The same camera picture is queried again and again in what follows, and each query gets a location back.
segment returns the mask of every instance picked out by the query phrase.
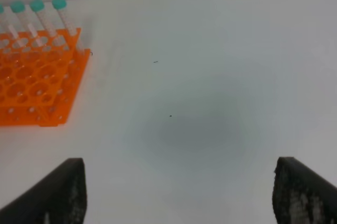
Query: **plastic tube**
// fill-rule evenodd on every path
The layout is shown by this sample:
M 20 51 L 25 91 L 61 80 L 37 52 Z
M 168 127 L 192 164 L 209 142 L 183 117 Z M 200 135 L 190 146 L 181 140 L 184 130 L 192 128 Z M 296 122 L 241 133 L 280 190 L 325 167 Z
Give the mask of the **plastic tube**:
M 25 28 L 25 31 L 31 34 L 31 37 L 35 40 L 37 46 L 43 46 L 44 44 L 37 34 L 34 25 L 28 19 L 25 4 L 22 1 L 12 2 L 11 9 L 20 20 L 22 26 Z
M 14 46 L 16 48 L 24 46 L 23 42 L 19 38 L 19 34 L 17 33 L 16 29 L 7 20 L 7 16 L 6 16 L 6 13 L 4 11 L 4 7 L 1 4 L 0 4 L 0 25 L 1 25 L 2 29 L 7 33 L 8 38 L 15 41 Z
M 49 37 L 53 40 L 55 46 L 62 46 L 65 42 L 61 35 L 58 35 L 56 28 L 47 16 L 46 9 L 42 0 L 33 0 L 29 4 L 32 11 L 35 12 L 43 27 L 47 30 Z
M 77 30 L 72 21 L 70 20 L 67 12 L 67 1 L 66 0 L 52 0 L 53 7 L 57 10 L 63 25 L 67 29 L 71 37 L 77 35 Z M 84 54 L 84 47 L 80 39 L 77 40 L 76 49 L 80 55 Z

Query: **test tube rack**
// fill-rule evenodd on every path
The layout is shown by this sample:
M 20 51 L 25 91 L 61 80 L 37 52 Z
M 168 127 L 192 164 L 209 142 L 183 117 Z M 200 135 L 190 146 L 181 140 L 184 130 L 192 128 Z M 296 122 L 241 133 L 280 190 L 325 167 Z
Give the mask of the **test tube rack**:
M 76 50 L 76 36 L 66 29 L 57 30 L 64 37 L 63 46 L 54 46 L 47 31 L 38 31 L 42 47 L 26 32 L 19 32 L 25 46 L 16 48 L 6 34 L 0 40 L 0 126 L 58 126 L 67 121 L 85 70 L 89 49 Z

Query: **tube cap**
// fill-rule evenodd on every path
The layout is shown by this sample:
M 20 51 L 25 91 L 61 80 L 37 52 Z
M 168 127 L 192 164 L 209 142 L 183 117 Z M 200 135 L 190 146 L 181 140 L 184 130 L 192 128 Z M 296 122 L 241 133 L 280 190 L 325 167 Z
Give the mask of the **tube cap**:
M 22 1 L 15 1 L 11 3 L 11 9 L 14 13 L 20 13 L 25 11 L 25 4 Z
M 29 6 L 33 12 L 39 12 L 44 9 L 44 3 L 42 0 L 33 0 L 30 2 Z
M 66 0 L 52 0 L 53 7 L 55 9 L 63 9 L 67 6 Z

